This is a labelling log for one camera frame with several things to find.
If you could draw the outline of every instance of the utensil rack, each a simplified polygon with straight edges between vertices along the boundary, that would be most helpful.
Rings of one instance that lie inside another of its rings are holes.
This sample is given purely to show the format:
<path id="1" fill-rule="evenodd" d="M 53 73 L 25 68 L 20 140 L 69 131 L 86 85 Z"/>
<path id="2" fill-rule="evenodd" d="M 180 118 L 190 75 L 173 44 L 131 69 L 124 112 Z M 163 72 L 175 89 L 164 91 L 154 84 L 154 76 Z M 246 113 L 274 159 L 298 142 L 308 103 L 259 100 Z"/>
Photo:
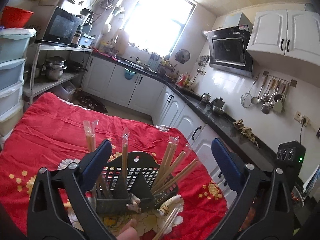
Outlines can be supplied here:
<path id="1" fill-rule="evenodd" d="M 288 81 L 288 80 L 283 79 L 283 78 L 278 78 L 278 77 L 276 77 L 276 76 L 269 75 L 269 71 L 264 71 L 262 75 L 263 75 L 263 76 L 268 76 L 268 77 L 271 77 L 271 78 L 276 78 L 276 79 L 279 79 L 279 80 L 286 81 L 286 82 L 288 82 L 288 83 L 290 84 L 290 86 L 292 86 L 292 87 L 297 87 L 298 81 L 295 80 L 295 79 L 291 79 L 291 81 Z"/>
<path id="2" fill-rule="evenodd" d="M 133 193 L 140 200 L 139 207 L 141 212 L 158 209 L 161 205 L 177 195 L 178 185 L 174 184 L 168 190 L 153 195 L 151 187 L 158 174 L 160 167 L 154 158 L 146 152 L 129 152 L 127 165 L 126 183 L 122 176 L 122 156 L 106 163 L 102 171 L 105 178 L 106 186 L 110 189 L 113 199 L 107 199 L 103 195 L 102 188 L 93 189 L 93 197 L 96 202 L 96 212 L 98 214 L 124 215 L 135 213 L 127 208 L 127 204 L 131 204 L 129 193 Z M 169 175 L 165 183 L 172 179 Z"/>

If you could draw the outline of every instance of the plastic storage drawer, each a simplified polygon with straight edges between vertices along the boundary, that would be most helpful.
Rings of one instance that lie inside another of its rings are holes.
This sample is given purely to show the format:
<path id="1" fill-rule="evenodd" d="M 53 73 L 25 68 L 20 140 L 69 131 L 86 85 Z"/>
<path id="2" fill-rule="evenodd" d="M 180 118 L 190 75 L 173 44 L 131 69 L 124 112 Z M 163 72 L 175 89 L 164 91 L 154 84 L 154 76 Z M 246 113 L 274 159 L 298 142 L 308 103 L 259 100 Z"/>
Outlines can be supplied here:
<path id="1" fill-rule="evenodd" d="M 76 87 L 70 81 L 64 82 L 50 90 L 50 92 L 54 93 L 57 97 L 60 97 L 67 102 L 71 101 L 75 91 Z"/>
<path id="2" fill-rule="evenodd" d="M 20 100 L 19 103 L 6 111 L 3 115 L 0 115 L 0 135 L 7 135 L 19 122 L 23 116 L 23 101 Z"/>
<path id="3" fill-rule="evenodd" d="M 21 79 L 25 62 L 26 59 L 20 58 L 0 63 L 0 90 L 17 83 Z"/>
<path id="4" fill-rule="evenodd" d="M 19 80 L 14 85 L 0 90 L 0 115 L 3 115 L 19 103 L 22 96 L 22 86 L 23 81 Z"/>
<path id="5" fill-rule="evenodd" d="M 10 38 L 15 36 L 17 35 L 5 35 L 5 38 L 0 36 L 0 63 L 24 57 L 30 37 L 21 40 Z"/>

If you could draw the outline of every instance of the kettle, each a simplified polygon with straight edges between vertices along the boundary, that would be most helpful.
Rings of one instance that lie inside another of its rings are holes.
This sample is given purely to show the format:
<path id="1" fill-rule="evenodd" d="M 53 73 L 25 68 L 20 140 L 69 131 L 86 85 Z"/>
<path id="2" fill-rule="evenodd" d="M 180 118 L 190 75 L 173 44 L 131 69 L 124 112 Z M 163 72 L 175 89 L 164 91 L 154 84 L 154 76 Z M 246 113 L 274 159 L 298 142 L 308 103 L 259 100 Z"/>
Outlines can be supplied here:
<path id="1" fill-rule="evenodd" d="M 209 103 L 210 98 L 211 98 L 211 96 L 210 96 L 208 93 L 204 93 L 204 94 L 201 96 L 201 103 L 203 103 L 203 104 L 206 105 L 207 103 Z"/>
<path id="2" fill-rule="evenodd" d="M 216 107 L 222 109 L 224 104 L 225 104 L 225 102 L 223 101 L 223 98 L 215 98 L 214 100 L 212 100 L 210 105 L 216 106 Z"/>

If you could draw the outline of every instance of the white wall cabinet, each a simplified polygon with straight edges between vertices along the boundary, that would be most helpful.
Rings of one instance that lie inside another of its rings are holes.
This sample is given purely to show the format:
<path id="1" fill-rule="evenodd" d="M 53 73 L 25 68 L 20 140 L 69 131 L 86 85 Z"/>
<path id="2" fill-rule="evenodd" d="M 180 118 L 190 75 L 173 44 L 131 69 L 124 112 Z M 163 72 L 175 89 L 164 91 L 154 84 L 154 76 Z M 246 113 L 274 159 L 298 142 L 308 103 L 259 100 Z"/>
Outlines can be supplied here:
<path id="1" fill-rule="evenodd" d="M 155 103 L 164 88 L 164 84 L 150 77 L 140 75 L 134 89 L 129 108 L 145 114 L 151 114 Z"/>
<path id="2" fill-rule="evenodd" d="M 180 115 L 186 104 L 175 93 L 173 93 L 172 96 L 169 97 L 168 101 L 169 106 L 164 111 L 163 117 L 161 117 L 160 125 L 173 127 L 174 121 Z"/>
<path id="3" fill-rule="evenodd" d="M 160 121 L 163 118 L 163 115 L 169 106 L 169 98 L 173 96 L 173 92 L 170 88 L 165 86 L 158 98 L 157 103 L 155 104 L 151 117 L 154 125 L 160 125 Z"/>
<path id="4" fill-rule="evenodd" d="M 287 18 L 287 10 L 257 12 L 247 50 L 284 55 Z"/>
<path id="5" fill-rule="evenodd" d="M 124 67 L 116 65 L 103 98 L 128 107 L 133 91 L 139 82 L 140 74 L 135 74 L 132 79 L 128 80 L 124 77 L 124 72 Z"/>
<path id="6" fill-rule="evenodd" d="M 320 65 L 320 15 L 288 11 L 288 38 L 285 55 Z"/>
<path id="7" fill-rule="evenodd" d="M 181 114 L 174 119 L 173 127 L 177 128 L 192 146 L 204 129 L 205 123 L 188 106 L 185 106 Z"/>
<path id="8" fill-rule="evenodd" d="M 262 55 L 256 52 L 270 52 L 320 65 L 320 15 L 295 10 L 257 12 L 247 51 L 258 62 Z"/>
<path id="9" fill-rule="evenodd" d="M 82 82 L 82 90 L 103 98 L 109 85 L 112 73 L 116 64 L 103 60 L 98 57 L 90 57 L 88 72 Z"/>

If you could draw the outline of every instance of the fan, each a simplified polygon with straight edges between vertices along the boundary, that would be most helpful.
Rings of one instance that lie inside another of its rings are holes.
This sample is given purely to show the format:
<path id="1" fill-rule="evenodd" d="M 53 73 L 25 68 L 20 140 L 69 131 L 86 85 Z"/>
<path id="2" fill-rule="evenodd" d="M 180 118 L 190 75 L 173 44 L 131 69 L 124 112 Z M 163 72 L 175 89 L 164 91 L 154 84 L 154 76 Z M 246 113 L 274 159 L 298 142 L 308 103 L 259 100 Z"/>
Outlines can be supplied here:
<path id="1" fill-rule="evenodd" d="M 176 61 L 181 64 L 186 63 L 190 59 L 190 52 L 186 49 L 181 49 L 176 53 Z"/>

